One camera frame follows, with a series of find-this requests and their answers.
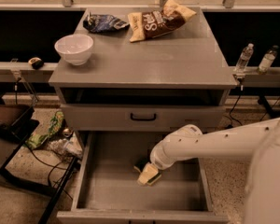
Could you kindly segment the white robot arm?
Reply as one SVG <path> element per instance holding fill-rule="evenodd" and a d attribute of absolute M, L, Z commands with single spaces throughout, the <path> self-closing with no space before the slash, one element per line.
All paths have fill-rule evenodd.
<path fill-rule="evenodd" d="M 189 124 L 167 134 L 139 162 L 138 183 L 152 184 L 161 171 L 193 158 L 249 158 L 243 224 L 280 224 L 280 118 L 213 133 Z"/>

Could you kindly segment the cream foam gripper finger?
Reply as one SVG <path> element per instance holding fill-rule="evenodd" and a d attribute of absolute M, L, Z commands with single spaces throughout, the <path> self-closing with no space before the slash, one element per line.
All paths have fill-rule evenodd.
<path fill-rule="evenodd" d="M 158 168 L 154 164 L 148 162 L 145 165 L 142 172 L 140 173 L 140 175 L 137 179 L 137 183 L 140 186 L 152 185 L 159 178 L 160 178 L 160 172 L 159 172 Z"/>

